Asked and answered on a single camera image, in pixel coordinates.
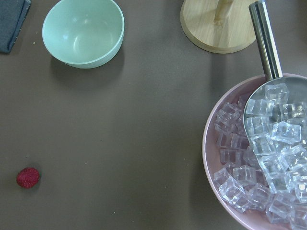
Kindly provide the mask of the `green bowl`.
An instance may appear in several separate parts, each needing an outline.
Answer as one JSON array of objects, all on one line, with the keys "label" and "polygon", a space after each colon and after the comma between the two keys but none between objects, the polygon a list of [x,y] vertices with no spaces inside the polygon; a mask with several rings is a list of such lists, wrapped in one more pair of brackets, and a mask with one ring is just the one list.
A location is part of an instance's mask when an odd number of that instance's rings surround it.
[{"label": "green bowl", "polygon": [[44,19],[42,39],[54,58],[91,69],[117,54],[124,30],[123,12],[113,0],[61,0]]}]

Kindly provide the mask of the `steel ice scoop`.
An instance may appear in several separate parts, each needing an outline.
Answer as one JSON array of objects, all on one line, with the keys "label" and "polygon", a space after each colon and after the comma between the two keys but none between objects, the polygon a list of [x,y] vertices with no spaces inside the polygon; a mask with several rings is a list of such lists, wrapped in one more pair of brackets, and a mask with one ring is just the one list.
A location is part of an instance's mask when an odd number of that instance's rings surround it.
[{"label": "steel ice scoop", "polygon": [[284,155],[303,152],[307,142],[307,79],[283,75],[265,1],[249,11],[266,80],[245,105],[244,128],[260,166],[287,169]]}]

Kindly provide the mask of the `grey folded cloth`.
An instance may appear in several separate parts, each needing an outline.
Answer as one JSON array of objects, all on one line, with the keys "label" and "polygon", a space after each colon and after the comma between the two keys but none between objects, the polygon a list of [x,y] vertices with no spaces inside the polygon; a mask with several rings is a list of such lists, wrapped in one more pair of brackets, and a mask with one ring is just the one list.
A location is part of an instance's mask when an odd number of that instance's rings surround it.
[{"label": "grey folded cloth", "polygon": [[31,0],[0,1],[0,52],[10,53],[31,7]]}]

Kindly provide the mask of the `pink bowl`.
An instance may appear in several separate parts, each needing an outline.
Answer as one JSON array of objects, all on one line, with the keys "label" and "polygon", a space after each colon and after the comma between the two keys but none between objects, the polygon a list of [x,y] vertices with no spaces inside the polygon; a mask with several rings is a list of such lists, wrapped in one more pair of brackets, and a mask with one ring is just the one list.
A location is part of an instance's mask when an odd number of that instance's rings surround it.
[{"label": "pink bowl", "polygon": [[226,102],[236,102],[239,96],[256,90],[259,86],[265,83],[264,75],[255,76],[249,78],[233,88],[227,91],[221,99],[216,103],[211,111],[205,130],[203,133],[202,141],[202,157],[203,164],[206,171],[208,181],[215,193],[217,199],[224,207],[224,209],[235,219],[239,224],[245,227],[247,230],[305,230],[306,226],[300,226],[300,224],[307,223],[307,204],[299,201],[294,202],[294,208],[290,212],[290,223],[272,224],[265,216],[265,213],[261,213],[256,210],[245,211],[240,213],[229,206],[219,194],[218,189],[213,183],[213,174],[222,168],[220,163],[220,147],[216,146],[218,139],[218,133],[214,128],[214,120],[216,113],[222,108]]}]

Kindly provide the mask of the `red strawberry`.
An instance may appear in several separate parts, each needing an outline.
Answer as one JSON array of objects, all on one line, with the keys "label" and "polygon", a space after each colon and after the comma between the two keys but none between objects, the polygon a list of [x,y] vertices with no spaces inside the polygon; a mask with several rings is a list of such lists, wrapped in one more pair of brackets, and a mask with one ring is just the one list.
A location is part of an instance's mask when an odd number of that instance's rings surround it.
[{"label": "red strawberry", "polygon": [[39,171],[36,168],[24,168],[16,176],[17,184],[25,189],[35,186],[40,179]]}]

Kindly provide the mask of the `wooden round stand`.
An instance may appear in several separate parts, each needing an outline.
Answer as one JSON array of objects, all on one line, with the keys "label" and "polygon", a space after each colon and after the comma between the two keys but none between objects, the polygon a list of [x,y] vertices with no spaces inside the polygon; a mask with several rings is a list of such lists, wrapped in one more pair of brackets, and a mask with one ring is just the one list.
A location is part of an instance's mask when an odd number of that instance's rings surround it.
[{"label": "wooden round stand", "polygon": [[218,54],[238,52],[255,40],[249,5],[252,0],[185,0],[180,22],[196,46]]}]

